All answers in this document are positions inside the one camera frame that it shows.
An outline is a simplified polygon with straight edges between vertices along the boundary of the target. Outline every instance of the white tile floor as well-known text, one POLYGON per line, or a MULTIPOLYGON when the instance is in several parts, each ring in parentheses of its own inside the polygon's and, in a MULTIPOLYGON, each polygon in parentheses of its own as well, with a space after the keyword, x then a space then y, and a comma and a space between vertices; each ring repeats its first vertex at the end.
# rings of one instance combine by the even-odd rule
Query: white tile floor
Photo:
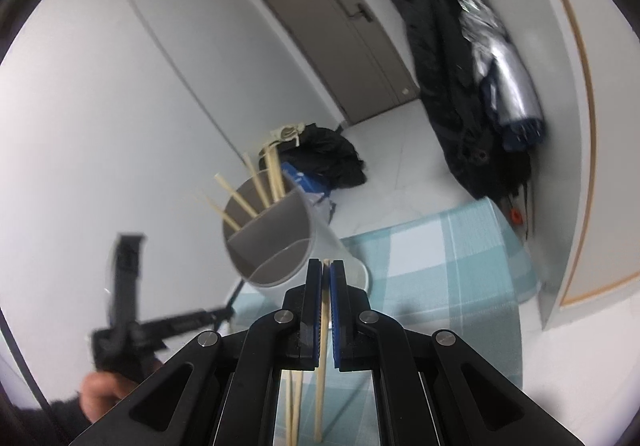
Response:
POLYGON ((367 168, 366 184, 332 193, 336 234, 358 235, 472 200, 447 169, 420 101, 352 126, 343 135, 367 168))
MULTIPOLYGON (((344 132, 367 163, 366 184, 332 193, 345 237, 472 200, 447 170, 419 101, 344 132)), ((524 392, 586 446, 611 446, 640 406, 640 293, 542 331, 537 300, 520 306, 524 392)))

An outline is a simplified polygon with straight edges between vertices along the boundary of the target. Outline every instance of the checkered tablecloth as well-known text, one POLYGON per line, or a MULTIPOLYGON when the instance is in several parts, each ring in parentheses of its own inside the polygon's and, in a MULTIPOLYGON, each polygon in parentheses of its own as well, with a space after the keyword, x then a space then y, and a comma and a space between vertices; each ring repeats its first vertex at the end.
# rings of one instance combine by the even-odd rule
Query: checkered tablecloth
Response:
MULTIPOLYGON (((529 257, 489 200, 343 240, 371 275, 372 309, 405 328, 431 334, 452 329, 487 361, 522 385, 518 301, 534 295, 538 281, 529 257)), ((276 310, 245 285, 234 303, 233 331, 276 310)), ((324 443, 379 444, 370 374, 344 373, 329 360, 324 394, 324 443)), ((315 374, 305 372, 300 445, 313 444, 315 374)), ((284 393, 274 444, 284 444, 284 393)))

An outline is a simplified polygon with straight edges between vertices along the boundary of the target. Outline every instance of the brown door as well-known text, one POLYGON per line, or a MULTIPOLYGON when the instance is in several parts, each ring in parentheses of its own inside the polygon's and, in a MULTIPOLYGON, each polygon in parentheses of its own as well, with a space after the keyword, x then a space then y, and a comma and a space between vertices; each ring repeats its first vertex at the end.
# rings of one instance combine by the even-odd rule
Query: brown door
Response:
POLYGON ((415 98, 416 86, 364 0, 265 0, 351 124, 415 98))

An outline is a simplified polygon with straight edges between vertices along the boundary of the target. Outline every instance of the black bag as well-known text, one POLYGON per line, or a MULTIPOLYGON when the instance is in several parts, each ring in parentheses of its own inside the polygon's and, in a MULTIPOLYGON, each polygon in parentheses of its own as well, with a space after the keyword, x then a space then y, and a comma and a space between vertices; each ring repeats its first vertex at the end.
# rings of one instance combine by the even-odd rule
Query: black bag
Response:
MULTIPOLYGON (((356 148, 334 130, 308 124, 300 134, 300 144, 296 144, 295 139, 278 144, 280 161, 290 163, 300 172, 319 175, 332 190, 353 188, 367 181, 362 171, 364 161, 356 148)), ((264 169, 263 159, 259 165, 264 169)))
POLYGON ((449 170, 473 198, 494 202, 529 180, 529 154, 507 153, 474 81, 458 0, 393 0, 406 25, 420 99, 449 170))

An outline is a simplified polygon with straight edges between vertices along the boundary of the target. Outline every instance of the black sleeve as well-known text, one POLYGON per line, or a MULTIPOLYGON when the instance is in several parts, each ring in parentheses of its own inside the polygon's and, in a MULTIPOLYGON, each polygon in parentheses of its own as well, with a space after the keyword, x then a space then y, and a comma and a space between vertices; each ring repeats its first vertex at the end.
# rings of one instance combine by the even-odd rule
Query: black sleeve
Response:
MULTIPOLYGON (((54 401, 51 409, 60 426, 66 431, 71 440, 75 439, 91 423, 80 409, 78 397, 68 401, 54 401)), ((42 410, 17 410, 18 418, 22 421, 27 432, 42 446, 60 446, 60 442, 52 433, 51 423, 42 410)))

